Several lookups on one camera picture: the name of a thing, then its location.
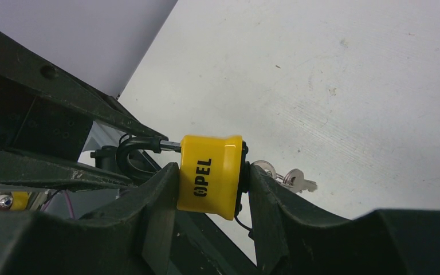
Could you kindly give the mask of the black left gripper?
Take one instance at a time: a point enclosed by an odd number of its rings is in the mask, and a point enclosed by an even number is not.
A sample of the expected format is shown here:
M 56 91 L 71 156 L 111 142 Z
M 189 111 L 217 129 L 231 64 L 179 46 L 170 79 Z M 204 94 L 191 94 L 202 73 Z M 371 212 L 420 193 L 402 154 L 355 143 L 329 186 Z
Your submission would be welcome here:
M 136 187 L 126 176 L 71 162 L 82 152 L 91 119 L 135 136 L 167 139 L 115 97 L 0 31 L 0 149 L 23 150 L 0 150 L 0 184 L 69 191 Z

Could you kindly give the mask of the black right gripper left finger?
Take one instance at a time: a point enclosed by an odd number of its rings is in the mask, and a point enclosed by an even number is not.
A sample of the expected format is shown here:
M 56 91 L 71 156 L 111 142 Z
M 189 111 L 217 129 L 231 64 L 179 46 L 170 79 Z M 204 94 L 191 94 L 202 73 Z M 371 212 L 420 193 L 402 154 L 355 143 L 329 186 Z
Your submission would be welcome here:
M 178 179 L 170 163 L 80 219 L 0 211 L 0 274 L 166 274 Z

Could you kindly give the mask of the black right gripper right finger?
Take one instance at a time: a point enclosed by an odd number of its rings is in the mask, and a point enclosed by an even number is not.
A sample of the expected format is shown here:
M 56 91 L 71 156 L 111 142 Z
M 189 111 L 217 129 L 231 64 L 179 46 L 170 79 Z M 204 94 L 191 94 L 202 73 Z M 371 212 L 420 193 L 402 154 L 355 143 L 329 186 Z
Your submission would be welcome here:
M 440 211 L 379 209 L 354 220 L 251 166 L 249 203 L 262 274 L 440 274 Z

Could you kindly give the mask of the silver key bunch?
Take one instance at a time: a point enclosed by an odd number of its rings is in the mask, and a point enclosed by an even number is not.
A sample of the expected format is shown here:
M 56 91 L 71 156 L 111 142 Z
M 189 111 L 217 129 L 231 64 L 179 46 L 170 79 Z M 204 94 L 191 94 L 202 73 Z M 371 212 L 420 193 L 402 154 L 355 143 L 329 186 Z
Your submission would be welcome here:
M 268 176 L 292 193 L 301 194 L 303 191 L 312 193 L 317 190 L 317 183 L 305 179 L 304 173 L 298 168 L 290 170 L 286 175 L 281 175 L 277 173 L 272 164 L 265 160 L 257 160 L 253 162 L 253 165 L 263 169 Z

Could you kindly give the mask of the yellow Opel padlock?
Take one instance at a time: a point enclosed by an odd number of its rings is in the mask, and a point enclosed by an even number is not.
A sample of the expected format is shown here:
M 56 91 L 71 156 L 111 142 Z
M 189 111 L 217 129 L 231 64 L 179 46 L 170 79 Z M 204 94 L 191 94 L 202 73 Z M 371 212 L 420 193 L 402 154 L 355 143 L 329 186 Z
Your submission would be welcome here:
M 187 135 L 180 142 L 131 137 L 120 143 L 115 158 L 124 175 L 139 181 L 146 173 L 129 159 L 137 150 L 180 154 L 178 210 L 216 214 L 229 221 L 238 215 L 241 194 L 248 191 L 249 181 L 248 147 L 242 136 Z

